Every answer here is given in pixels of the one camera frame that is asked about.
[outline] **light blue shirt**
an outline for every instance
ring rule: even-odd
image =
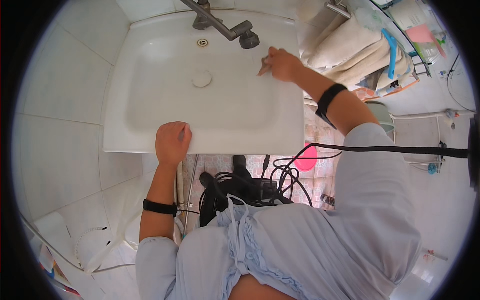
[[[345,146],[393,145],[373,123]],[[388,299],[420,253],[420,234],[401,154],[346,152],[335,178],[334,211],[305,204],[229,206],[178,247],[143,239],[136,277],[143,300],[226,300],[251,274],[295,299]]]

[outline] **white sink basin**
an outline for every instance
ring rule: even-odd
[[[242,49],[213,27],[193,29],[194,12],[132,24],[108,92],[104,151],[154,153],[156,130],[176,120],[191,125],[189,153],[292,155],[303,148],[302,91],[270,73],[256,76],[268,47],[298,54],[294,21],[212,12],[228,28],[249,20],[260,45]],[[205,87],[193,84],[210,78]]]

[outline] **person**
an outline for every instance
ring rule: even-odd
[[[274,78],[297,84],[319,107],[334,82],[271,47]],[[375,116],[348,90],[337,91],[326,118],[345,146],[393,145]],[[177,164],[188,150],[187,123],[156,134],[158,167],[147,199],[173,203]],[[420,253],[407,169],[399,153],[347,152],[336,172],[336,209],[305,204],[233,204],[178,247],[172,215],[144,210],[136,256],[142,299],[387,299]]]

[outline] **black wristband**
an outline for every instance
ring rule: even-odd
[[[336,127],[327,118],[327,109],[333,98],[335,98],[338,93],[346,89],[347,88],[342,84],[334,84],[333,86],[329,87],[320,97],[320,100],[318,100],[318,108],[315,114],[322,118],[325,122],[328,123],[328,125],[332,126],[334,129],[336,129]]]
[[[144,199],[144,203],[142,207],[144,208],[144,210],[148,210],[148,211],[159,213],[159,214],[172,215],[173,217],[177,215],[177,205],[175,203],[172,205],[168,205],[168,204],[161,204],[161,203],[152,202],[150,200]]]

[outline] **beige towel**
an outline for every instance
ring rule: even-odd
[[[396,61],[402,59],[400,47],[396,49]],[[363,77],[390,63],[390,45],[381,39],[355,54],[349,60],[322,73],[323,76],[346,86],[356,84]]]
[[[336,22],[332,27],[327,27],[327,29],[331,30],[342,19],[336,18],[335,20]],[[352,58],[362,49],[379,41],[382,38],[382,33],[360,26],[357,18],[352,14],[349,20],[341,24],[331,34],[322,32],[317,40],[321,40],[321,38],[324,38],[324,40],[306,60],[306,64],[310,67],[337,66]],[[308,55],[306,53],[302,56],[304,61]]]

